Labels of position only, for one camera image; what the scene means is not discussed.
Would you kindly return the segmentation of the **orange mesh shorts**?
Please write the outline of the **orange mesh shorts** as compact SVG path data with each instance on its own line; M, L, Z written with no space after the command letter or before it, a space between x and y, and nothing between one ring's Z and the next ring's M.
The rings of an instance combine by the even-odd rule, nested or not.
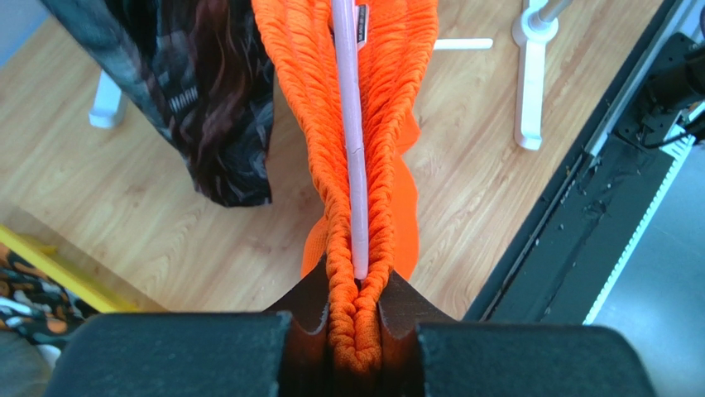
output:
M417 189L403 155L438 37L435 1L255 1L261 39L305 134L324 215L304 271L325 258L337 371L381 369L377 303L419 259Z

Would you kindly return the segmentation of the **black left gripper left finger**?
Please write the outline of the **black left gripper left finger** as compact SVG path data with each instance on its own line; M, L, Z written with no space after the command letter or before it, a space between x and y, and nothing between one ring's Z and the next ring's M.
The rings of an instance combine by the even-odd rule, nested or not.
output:
M79 327L49 396L324 396L328 279L320 262L261 312L112 313Z

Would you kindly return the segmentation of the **pink wire hanger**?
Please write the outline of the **pink wire hanger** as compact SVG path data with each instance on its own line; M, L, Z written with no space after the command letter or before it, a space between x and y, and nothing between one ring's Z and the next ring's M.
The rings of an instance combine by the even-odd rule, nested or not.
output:
M343 131L348 162L351 253L356 280L369 272L367 171L358 82L357 19L353 1L333 0L333 31Z

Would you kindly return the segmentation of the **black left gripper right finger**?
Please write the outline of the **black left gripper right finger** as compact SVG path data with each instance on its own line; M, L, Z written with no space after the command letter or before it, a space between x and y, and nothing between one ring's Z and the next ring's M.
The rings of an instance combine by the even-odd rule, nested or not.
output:
M609 328L457 321L394 272L377 303L379 396L654 396Z

